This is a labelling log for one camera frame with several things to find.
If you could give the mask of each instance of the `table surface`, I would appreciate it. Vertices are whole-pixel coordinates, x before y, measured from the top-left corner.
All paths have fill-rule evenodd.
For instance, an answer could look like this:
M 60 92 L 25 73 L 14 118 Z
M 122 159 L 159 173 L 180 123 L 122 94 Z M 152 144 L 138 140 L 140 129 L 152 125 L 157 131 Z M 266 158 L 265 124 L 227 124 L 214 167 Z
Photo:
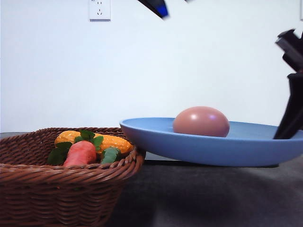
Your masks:
M 147 161 L 106 224 L 120 226 L 302 227 L 303 157 L 272 168 Z

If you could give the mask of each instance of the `blue part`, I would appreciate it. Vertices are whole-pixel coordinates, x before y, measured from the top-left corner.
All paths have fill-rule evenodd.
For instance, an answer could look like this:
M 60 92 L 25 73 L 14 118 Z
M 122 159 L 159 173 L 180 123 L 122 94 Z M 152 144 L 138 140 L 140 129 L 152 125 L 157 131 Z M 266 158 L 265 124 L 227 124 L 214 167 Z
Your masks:
M 174 118 L 134 118 L 120 122 L 126 137 L 146 151 L 176 160 L 214 166 L 271 166 L 303 153 L 303 131 L 273 140 L 276 126 L 230 122 L 227 137 L 174 133 Z
M 166 5 L 160 5 L 156 8 L 156 10 L 163 16 L 167 16 L 169 13 L 167 12 Z

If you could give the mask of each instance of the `orange carrot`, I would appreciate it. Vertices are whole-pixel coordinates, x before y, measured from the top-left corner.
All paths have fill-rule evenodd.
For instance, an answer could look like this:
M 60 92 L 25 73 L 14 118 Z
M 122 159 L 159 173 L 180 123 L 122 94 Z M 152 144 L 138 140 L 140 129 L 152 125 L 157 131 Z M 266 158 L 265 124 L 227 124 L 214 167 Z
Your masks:
M 63 166 L 91 164 L 96 161 L 96 147 L 86 140 L 73 144 Z

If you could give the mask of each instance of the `plate rim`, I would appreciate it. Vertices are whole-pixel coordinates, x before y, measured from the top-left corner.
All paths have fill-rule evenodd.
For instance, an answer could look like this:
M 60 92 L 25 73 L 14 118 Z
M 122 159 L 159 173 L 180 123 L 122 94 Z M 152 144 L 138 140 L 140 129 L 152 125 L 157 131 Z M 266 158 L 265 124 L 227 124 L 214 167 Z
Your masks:
M 254 142 L 294 142 L 294 141 L 303 141 L 303 137 L 302 138 L 290 138 L 290 139 L 278 139 L 278 140 L 274 140 L 274 139 L 241 139 L 241 138 L 228 138 L 228 137 L 216 137 L 216 136 L 202 136 L 202 135 L 194 135 L 194 134 L 183 134 L 183 133 L 177 133 L 177 132 L 168 132 L 168 131 L 160 131 L 160 130 L 148 130 L 145 128 L 141 128 L 141 127 L 132 127 L 130 125 L 127 125 L 125 123 L 125 121 L 128 120 L 137 120 L 137 119 L 175 119 L 174 117 L 137 117 L 137 118 L 128 118 L 128 119 L 124 119 L 121 120 L 119 122 L 120 126 L 124 126 L 124 127 L 128 127 L 128 128 L 132 128 L 132 129 L 136 129 L 136 130 L 141 130 L 141 131 L 146 131 L 146 132 L 154 132 L 154 133 L 160 133 L 160 134 L 165 134 L 165 135 L 174 135 L 174 136 L 180 136 L 180 137 L 191 137 L 191 138 L 200 138 L 200 139 L 212 139 L 212 140 L 234 140 L 234 141 L 254 141 Z M 234 123 L 244 123 L 244 124 L 253 124 L 253 125 L 262 125 L 262 126 L 269 126 L 269 127 L 274 127 L 274 128 L 278 128 L 278 126 L 274 126 L 274 125 L 267 125 L 267 124 L 260 124 L 260 123 L 251 123 L 251 122 L 239 122 L 239 121 L 229 121 L 229 122 L 234 122 Z

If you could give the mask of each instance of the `yellow corn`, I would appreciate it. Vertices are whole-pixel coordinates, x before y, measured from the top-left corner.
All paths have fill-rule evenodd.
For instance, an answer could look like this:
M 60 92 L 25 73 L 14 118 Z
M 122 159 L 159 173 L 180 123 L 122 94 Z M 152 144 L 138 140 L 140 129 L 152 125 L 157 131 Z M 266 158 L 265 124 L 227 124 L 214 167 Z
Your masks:
M 56 138 L 55 144 L 61 142 L 71 142 L 73 144 L 77 136 L 80 136 L 79 131 L 64 131 Z M 103 136 L 103 141 L 100 145 L 101 149 L 97 151 L 98 154 L 101 154 L 106 148 L 115 147 L 121 151 L 121 154 L 125 155 L 134 148 L 130 142 L 118 136 L 95 133 L 95 137 L 97 136 Z

